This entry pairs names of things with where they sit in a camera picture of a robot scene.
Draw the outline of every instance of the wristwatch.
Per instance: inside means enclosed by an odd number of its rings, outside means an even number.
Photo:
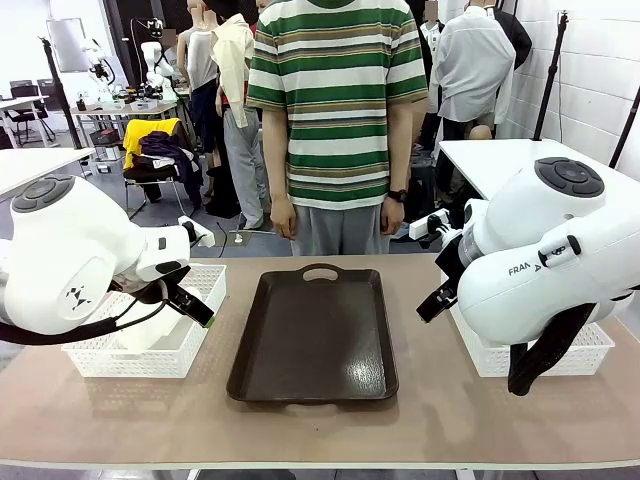
[[[389,198],[395,200],[398,203],[405,203],[407,201],[407,191],[406,190],[400,190],[399,192],[393,192],[390,191],[389,192]]]

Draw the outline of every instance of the white plastic basket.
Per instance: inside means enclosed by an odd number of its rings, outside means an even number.
[[[227,267],[191,265],[181,282],[182,287],[195,287],[215,315],[227,295]],[[113,315],[122,302],[132,297],[111,293],[89,322]],[[71,343],[62,347],[83,377],[184,378],[198,354],[208,329],[183,317],[170,335],[160,339],[152,349],[131,354],[118,342],[116,334]]]
[[[478,375],[508,377],[510,348],[479,337],[462,317],[458,305],[451,308],[451,315]],[[589,324],[580,331],[569,347],[569,351],[558,364],[543,376],[594,375],[612,347],[615,347],[615,343],[604,333],[604,330],[596,324]]]

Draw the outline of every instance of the black jacket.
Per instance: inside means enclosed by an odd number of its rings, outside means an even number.
[[[531,52],[531,38],[518,19],[510,13],[503,12],[497,8],[494,9],[493,13],[516,50],[515,68],[518,69],[527,60]]]

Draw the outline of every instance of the desk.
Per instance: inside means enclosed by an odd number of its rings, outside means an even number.
[[[38,121],[38,110],[36,109],[35,102],[44,100],[45,98],[49,98],[49,97],[47,97],[46,95],[45,96],[38,95],[35,97],[20,97],[20,98],[14,98],[13,100],[0,101],[0,112],[2,112],[4,129],[6,130],[7,135],[9,135],[9,140],[11,140],[11,145],[13,146],[13,148],[18,148],[18,143],[16,142],[16,139],[13,136],[13,130],[11,130],[11,126],[9,123],[9,120],[11,120],[11,118],[9,117],[7,110],[15,110],[20,108],[23,108],[23,109],[30,108],[31,111],[33,112],[33,118],[35,118],[35,123],[36,123],[36,126],[38,127],[38,131],[40,132],[40,138],[42,138],[42,143],[44,144],[45,148],[57,146],[57,144],[49,145],[49,142],[47,141],[47,135],[44,131],[44,127]]]
[[[541,378],[529,396],[477,376],[455,325],[415,308],[440,285],[434,255],[194,260],[228,265],[228,292],[184,380],[83,379],[60,347],[0,373],[0,463],[71,468],[575,469],[640,464],[640,345],[615,319],[597,375]],[[400,390],[368,406],[259,407],[226,382],[263,272],[316,261],[373,268]]]
[[[94,153],[93,148],[0,150],[0,195]]]
[[[593,168],[607,185],[607,199],[629,198],[630,190],[640,189],[632,178],[555,140],[445,141],[440,148],[485,199],[491,199],[524,165],[549,157],[566,157]]]
[[[122,138],[124,138],[124,133],[126,130],[127,120],[124,117],[154,117],[159,116],[162,119],[167,118],[167,112],[171,110],[175,110],[176,116],[178,116],[177,111],[178,104],[177,103],[160,103],[156,108],[151,108],[149,110],[132,110],[131,105],[126,105],[122,109],[104,109],[104,110],[95,110],[91,108],[87,108],[85,111],[80,111],[77,108],[71,109],[71,116],[76,118],[78,122],[78,127],[80,128],[80,132],[82,133],[82,138],[84,139],[85,145],[93,146],[87,133],[84,129],[85,123],[96,124],[98,122],[111,123],[118,126],[120,130],[120,134]],[[82,117],[88,117],[89,120],[83,120]]]

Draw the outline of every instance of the tray handle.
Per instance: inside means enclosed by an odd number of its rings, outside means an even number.
[[[304,268],[301,268],[297,271],[301,277],[304,277],[305,274],[312,272],[314,270],[330,270],[338,274],[338,278],[340,278],[341,274],[344,274],[344,270],[340,267],[336,267],[335,265],[331,265],[329,263],[314,263],[312,265],[307,265]]]

